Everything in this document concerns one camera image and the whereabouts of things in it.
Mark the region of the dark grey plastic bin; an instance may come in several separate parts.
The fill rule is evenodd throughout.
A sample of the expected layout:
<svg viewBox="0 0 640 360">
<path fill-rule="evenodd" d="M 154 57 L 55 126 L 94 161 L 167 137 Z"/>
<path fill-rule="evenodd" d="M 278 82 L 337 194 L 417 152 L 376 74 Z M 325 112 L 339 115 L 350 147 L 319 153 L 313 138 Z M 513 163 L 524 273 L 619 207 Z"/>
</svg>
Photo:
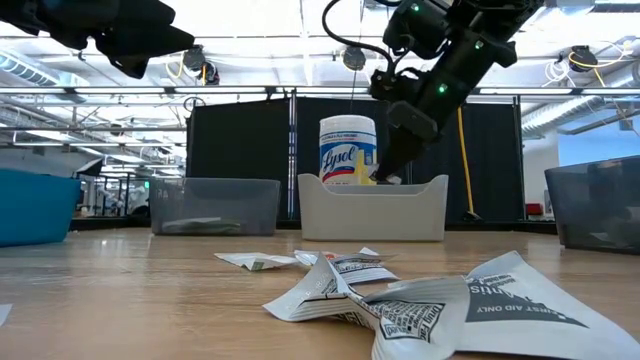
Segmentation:
<svg viewBox="0 0 640 360">
<path fill-rule="evenodd" d="M 560 243 L 640 255 L 640 155 L 545 171 Z"/>
<path fill-rule="evenodd" d="M 281 183 L 268 179 L 180 178 L 154 179 L 150 184 L 151 229 L 162 234 L 165 222 L 187 218 L 221 217 L 242 224 L 244 236 L 275 232 Z"/>
</svg>

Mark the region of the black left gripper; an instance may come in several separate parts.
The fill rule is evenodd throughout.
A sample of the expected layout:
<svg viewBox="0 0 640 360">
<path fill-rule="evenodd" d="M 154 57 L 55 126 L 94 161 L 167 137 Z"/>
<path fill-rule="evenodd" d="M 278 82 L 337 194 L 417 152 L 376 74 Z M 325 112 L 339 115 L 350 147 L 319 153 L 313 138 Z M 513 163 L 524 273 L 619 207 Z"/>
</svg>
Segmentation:
<svg viewBox="0 0 640 360">
<path fill-rule="evenodd" d="M 160 0 L 0 0 L 0 21 L 75 49 L 91 37 L 112 66 L 136 79 L 151 58 L 193 47 L 194 36 L 172 26 L 174 17 Z"/>
</svg>

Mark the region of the black angled monitor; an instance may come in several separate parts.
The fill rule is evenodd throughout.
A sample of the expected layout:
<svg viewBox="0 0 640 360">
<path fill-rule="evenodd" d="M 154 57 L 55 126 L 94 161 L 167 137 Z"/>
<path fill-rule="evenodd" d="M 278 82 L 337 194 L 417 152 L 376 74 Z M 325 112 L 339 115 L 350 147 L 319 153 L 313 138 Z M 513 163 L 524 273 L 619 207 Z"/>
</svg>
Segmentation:
<svg viewBox="0 0 640 360">
<path fill-rule="evenodd" d="M 99 176 L 101 174 L 103 165 L 104 165 L 104 159 L 103 158 L 98 158 L 98 159 L 95 159 L 95 160 L 91 160 L 91 161 L 85 163 L 80 168 L 78 168 L 74 172 L 74 175 L 76 177 L 79 177 L 79 176 L 97 177 L 97 176 Z"/>
</svg>

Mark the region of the black aluminium table frame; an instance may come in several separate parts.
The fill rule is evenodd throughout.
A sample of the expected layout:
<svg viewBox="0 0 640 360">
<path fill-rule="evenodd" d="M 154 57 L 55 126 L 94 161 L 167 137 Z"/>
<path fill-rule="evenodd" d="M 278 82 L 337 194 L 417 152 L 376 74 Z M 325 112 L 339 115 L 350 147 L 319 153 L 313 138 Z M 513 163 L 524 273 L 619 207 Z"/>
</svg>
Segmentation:
<svg viewBox="0 0 640 360">
<path fill-rule="evenodd" d="M 88 217 L 74 218 L 69 226 L 70 231 L 94 231 L 122 228 L 150 228 L 151 220 L 141 217 Z M 497 231 L 525 232 L 535 234 L 557 235 L 553 221 L 516 221 L 516 222 L 451 222 L 445 225 L 446 231 Z"/>
</svg>

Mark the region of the green striped bandage wrapper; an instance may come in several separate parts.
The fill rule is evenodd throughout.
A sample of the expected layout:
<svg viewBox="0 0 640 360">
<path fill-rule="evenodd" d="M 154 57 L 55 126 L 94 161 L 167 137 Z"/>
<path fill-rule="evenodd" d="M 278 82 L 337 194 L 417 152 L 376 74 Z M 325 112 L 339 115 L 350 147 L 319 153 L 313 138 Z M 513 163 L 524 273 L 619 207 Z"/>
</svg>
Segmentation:
<svg viewBox="0 0 640 360">
<path fill-rule="evenodd" d="M 187 218 L 165 222 L 162 234 L 183 235 L 236 235 L 242 231 L 242 224 L 221 217 Z"/>
</svg>

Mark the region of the white drug facts packet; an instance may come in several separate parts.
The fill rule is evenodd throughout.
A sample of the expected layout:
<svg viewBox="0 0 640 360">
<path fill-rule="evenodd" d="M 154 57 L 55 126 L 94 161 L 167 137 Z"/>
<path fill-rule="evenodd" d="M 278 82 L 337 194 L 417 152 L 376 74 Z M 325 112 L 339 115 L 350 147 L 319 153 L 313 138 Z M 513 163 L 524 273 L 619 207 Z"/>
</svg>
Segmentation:
<svg viewBox="0 0 640 360">
<path fill-rule="evenodd" d="M 367 296 L 346 281 L 351 270 L 372 270 L 379 259 L 324 254 L 293 288 L 263 305 L 275 318 L 302 322 L 337 317 L 375 332 L 372 360 L 446 360 L 461 344 L 470 305 L 462 276 L 420 278 Z"/>
</svg>

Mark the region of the light grey plastic bin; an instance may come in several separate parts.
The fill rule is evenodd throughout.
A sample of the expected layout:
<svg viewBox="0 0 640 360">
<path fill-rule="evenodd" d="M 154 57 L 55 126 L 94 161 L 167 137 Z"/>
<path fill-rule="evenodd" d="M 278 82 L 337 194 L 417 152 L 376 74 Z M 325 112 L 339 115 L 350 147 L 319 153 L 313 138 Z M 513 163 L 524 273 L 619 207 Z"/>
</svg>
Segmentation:
<svg viewBox="0 0 640 360">
<path fill-rule="evenodd" d="M 442 241 L 449 177 L 417 185 L 326 185 L 298 176 L 303 238 L 317 241 Z"/>
</svg>

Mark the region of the background robot station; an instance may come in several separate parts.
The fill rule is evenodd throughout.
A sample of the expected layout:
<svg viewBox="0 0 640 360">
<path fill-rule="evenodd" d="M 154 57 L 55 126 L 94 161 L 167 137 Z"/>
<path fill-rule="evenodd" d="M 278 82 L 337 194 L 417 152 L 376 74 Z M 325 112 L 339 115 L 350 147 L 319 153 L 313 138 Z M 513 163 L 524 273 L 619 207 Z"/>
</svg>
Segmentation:
<svg viewBox="0 0 640 360">
<path fill-rule="evenodd" d="M 126 217 L 148 205 L 150 180 L 134 173 L 79 175 L 82 201 L 77 210 L 85 217 Z"/>
</svg>

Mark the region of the Lysol wipes canister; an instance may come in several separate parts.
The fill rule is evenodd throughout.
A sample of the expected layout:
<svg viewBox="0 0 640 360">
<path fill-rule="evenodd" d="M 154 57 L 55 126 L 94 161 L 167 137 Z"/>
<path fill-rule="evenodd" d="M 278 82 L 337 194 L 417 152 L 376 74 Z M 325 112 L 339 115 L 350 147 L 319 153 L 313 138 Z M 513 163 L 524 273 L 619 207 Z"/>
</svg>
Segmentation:
<svg viewBox="0 0 640 360">
<path fill-rule="evenodd" d="M 373 119 L 336 115 L 319 122 L 319 178 L 329 185 L 374 185 L 369 170 L 377 163 Z"/>
</svg>

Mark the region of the black curtain backdrop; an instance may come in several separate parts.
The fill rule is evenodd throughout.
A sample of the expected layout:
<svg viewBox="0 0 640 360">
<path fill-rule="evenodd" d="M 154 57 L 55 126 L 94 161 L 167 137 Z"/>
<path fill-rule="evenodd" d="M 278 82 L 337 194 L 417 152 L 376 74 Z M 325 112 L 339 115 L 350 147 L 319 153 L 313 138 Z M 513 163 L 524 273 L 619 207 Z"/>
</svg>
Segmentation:
<svg viewBox="0 0 640 360">
<path fill-rule="evenodd" d="M 384 152 L 387 108 L 373 100 L 297 99 L 297 172 L 318 173 L 325 117 L 373 119 Z M 187 125 L 187 176 L 272 179 L 286 186 L 288 120 L 286 99 L 196 108 Z M 520 145 L 513 106 L 467 104 L 447 121 L 441 140 L 413 162 L 413 183 L 449 177 L 447 223 L 461 221 L 469 209 L 484 221 L 516 222 L 525 209 Z"/>
</svg>

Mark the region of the teal plastic bin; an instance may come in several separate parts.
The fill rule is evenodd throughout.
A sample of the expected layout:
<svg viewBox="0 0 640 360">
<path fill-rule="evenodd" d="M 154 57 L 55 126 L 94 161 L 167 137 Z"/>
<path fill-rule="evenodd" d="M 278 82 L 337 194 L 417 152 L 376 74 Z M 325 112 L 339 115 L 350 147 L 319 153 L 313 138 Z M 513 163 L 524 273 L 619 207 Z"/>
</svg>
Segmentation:
<svg viewBox="0 0 640 360">
<path fill-rule="evenodd" d="M 0 247 L 63 242 L 80 181 L 0 169 Z"/>
</svg>

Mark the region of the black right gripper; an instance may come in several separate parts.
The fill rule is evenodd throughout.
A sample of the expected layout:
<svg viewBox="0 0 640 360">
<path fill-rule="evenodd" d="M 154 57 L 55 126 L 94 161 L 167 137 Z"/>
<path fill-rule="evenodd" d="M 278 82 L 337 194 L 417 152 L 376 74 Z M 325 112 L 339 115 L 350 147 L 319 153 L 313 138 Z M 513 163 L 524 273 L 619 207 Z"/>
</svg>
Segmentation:
<svg viewBox="0 0 640 360">
<path fill-rule="evenodd" d="M 397 73 L 376 70 L 369 94 L 389 103 L 389 143 L 371 179 L 386 183 L 409 160 L 417 158 L 424 143 L 439 137 L 448 118 L 465 102 L 481 80 L 481 63 L 451 54 L 442 55 L 428 71 L 405 68 Z"/>
</svg>

